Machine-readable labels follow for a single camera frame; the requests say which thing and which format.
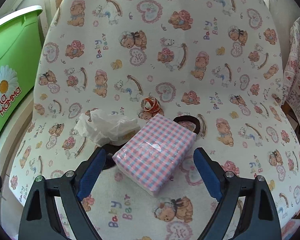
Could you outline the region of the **white tissue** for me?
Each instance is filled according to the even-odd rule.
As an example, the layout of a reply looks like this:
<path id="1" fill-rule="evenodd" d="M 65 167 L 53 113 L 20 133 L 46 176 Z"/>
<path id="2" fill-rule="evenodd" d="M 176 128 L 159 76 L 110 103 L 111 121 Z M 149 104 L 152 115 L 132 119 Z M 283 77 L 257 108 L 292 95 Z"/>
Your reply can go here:
<path id="1" fill-rule="evenodd" d="M 97 146 L 120 146 L 136 135 L 140 125 L 137 119 L 118 114 L 110 115 L 95 109 L 81 114 L 74 129 L 80 136 L 86 137 Z"/>

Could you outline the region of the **pink checkered tissue pack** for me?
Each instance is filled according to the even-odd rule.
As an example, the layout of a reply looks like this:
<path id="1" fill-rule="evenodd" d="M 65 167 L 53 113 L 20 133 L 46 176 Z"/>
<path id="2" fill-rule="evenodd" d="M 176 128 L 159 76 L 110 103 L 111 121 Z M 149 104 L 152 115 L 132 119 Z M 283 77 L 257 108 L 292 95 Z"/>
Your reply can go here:
<path id="1" fill-rule="evenodd" d="M 193 131 L 157 114 L 113 155 L 113 161 L 139 187 L 156 196 L 196 137 Z"/>

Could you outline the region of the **white cabinet ledge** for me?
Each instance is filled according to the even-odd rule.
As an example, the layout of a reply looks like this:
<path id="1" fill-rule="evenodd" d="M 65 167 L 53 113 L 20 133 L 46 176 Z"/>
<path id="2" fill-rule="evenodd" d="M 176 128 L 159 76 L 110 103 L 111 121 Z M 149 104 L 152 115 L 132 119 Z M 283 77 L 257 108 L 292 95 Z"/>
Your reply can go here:
<path id="1" fill-rule="evenodd" d="M 9 188 L 10 172 L 21 140 L 30 125 L 33 94 L 28 94 L 9 117 L 0 135 L 0 225 L 9 236 L 18 234 L 23 206 Z"/>

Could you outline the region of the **patchwork print cloth right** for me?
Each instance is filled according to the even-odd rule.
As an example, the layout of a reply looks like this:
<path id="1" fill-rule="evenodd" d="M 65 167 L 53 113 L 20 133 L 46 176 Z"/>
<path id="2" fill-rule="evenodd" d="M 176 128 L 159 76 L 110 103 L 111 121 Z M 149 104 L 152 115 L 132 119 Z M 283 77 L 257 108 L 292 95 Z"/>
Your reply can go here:
<path id="1" fill-rule="evenodd" d="M 288 103 L 300 124 L 300 17 L 290 29 L 290 51 L 283 72 L 283 101 Z"/>

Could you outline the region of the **orange curled ribbon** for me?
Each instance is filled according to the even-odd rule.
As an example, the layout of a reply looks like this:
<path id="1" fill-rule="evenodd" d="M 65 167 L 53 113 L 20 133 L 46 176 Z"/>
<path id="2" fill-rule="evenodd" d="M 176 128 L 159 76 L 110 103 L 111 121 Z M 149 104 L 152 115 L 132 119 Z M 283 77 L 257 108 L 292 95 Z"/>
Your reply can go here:
<path id="1" fill-rule="evenodd" d="M 160 102 L 153 96 L 146 97 L 141 101 L 141 109 L 151 114 L 157 114 L 161 110 Z"/>

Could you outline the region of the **green La Mamma plastic box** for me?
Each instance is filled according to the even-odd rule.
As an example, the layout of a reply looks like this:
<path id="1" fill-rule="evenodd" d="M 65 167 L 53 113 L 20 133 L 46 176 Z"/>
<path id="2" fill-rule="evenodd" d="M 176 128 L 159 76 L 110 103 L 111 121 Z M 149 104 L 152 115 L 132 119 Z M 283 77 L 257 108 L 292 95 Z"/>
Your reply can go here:
<path id="1" fill-rule="evenodd" d="M 33 5 L 0 19 L 0 133 L 21 100 L 34 87 L 42 43 Z"/>

